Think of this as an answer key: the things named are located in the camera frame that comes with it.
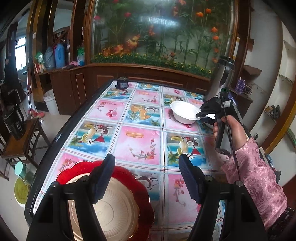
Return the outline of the pink patterned sleeve forearm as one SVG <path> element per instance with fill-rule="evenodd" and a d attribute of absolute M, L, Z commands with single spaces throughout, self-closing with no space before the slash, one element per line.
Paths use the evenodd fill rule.
<path fill-rule="evenodd" d="M 241 181 L 254 201 L 266 229 L 270 228 L 287 208 L 287 197 L 276 183 L 275 173 L 260 158 L 253 138 L 235 152 Z"/>

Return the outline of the person's right hand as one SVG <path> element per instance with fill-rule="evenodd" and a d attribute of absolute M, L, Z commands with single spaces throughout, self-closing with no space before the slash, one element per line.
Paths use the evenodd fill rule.
<path fill-rule="evenodd" d="M 241 123 L 231 115 L 222 117 L 221 120 L 224 123 L 228 123 L 230 127 L 233 150 L 237 151 L 242 148 L 248 142 L 248 137 Z"/>

